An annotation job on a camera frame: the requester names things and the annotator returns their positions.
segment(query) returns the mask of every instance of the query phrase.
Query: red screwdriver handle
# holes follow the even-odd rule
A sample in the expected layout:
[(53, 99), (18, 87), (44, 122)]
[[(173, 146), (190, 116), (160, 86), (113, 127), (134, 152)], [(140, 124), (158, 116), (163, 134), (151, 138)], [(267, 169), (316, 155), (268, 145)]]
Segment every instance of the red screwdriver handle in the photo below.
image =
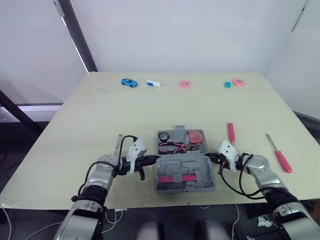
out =
[(287, 174), (292, 173), (292, 168), (290, 164), (288, 163), (287, 159), (285, 156), (282, 154), (281, 151), (274, 151), (276, 158), (278, 159), (283, 171), (285, 171)]
[(234, 124), (233, 123), (227, 123), (226, 125), (228, 127), (229, 140), (230, 140), (230, 142), (234, 143), (236, 141)]

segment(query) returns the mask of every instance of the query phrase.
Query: red-handled screwdriver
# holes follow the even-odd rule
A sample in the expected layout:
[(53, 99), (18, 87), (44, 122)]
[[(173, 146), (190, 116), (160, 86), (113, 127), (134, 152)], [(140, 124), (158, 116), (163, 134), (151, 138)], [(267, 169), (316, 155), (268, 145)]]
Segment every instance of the red-handled screwdriver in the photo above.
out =
[(281, 151), (278, 151), (278, 149), (277, 149), (276, 145), (274, 144), (274, 142), (272, 141), (270, 135), (267, 133), (265, 135), (266, 135), (266, 138), (270, 141), (270, 143), (274, 147), (274, 149), (275, 149), (274, 153), (275, 153), (276, 158), (278, 159), (283, 171), (285, 171), (287, 174), (292, 173), (292, 168), (291, 168), (290, 164), (288, 163), (287, 159), (285, 158), (285, 156), (282, 154)]
[(233, 146), (235, 146), (236, 135), (235, 135), (235, 130), (234, 130), (234, 124), (229, 122), (226, 125), (228, 127), (229, 140), (230, 140), (231, 144)]

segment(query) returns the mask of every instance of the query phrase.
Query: blue toy car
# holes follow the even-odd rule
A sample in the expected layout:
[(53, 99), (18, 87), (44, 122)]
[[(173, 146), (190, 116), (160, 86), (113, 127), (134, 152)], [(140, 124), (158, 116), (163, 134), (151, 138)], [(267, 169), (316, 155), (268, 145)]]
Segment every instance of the blue toy car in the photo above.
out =
[(135, 88), (138, 86), (138, 83), (136, 81), (131, 80), (130, 78), (124, 78), (121, 80), (122, 85), (130, 86), (131, 88)]

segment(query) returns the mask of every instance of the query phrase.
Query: gray tool case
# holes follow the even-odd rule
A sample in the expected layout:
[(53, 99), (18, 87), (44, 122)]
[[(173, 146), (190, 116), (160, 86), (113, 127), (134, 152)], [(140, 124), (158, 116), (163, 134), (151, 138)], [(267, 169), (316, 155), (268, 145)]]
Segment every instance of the gray tool case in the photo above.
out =
[[(189, 144), (189, 131), (199, 131), (203, 135), (201, 143), (197, 144), (197, 150), (189, 150), (185, 153), (161, 154), (163, 151), (174, 151), (177, 146), (160, 146), (161, 143), (175, 142)], [(185, 129), (184, 126), (176, 126), (176, 130), (164, 130), (160, 133), (168, 133), (169, 139), (161, 141), (157, 137), (157, 151), (160, 158), (156, 160), (155, 192), (158, 194), (175, 194), (184, 192), (209, 192), (216, 189), (216, 180), (212, 169), (212, 163), (207, 153), (207, 143), (204, 132), (201, 129)]]

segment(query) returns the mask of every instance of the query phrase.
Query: silver robot arm segment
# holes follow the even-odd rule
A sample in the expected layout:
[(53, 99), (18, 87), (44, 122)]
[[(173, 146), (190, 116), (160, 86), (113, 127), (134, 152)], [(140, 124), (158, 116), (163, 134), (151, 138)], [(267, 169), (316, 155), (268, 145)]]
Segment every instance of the silver robot arm segment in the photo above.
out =
[[(242, 159), (239, 159), (242, 166), (249, 157), (249, 155), (245, 155)], [(248, 160), (244, 171), (255, 178), (259, 189), (273, 187), (284, 190), (267, 189), (262, 191), (262, 194), (272, 207), (275, 219), (282, 224), (291, 240), (320, 239), (319, 225), (303, 204), (289, 193), (282, 180), (271, 170), (269, 162), (264, 156), (252, 156)]]
[[(117, 156), (105, 155), (101, 162), (117, 164)], [(70, 211), (57, 230), (54, 240), (101, 239), (104, 203), (114, 178), (114, 169), (98, 163), (75, 199)]]

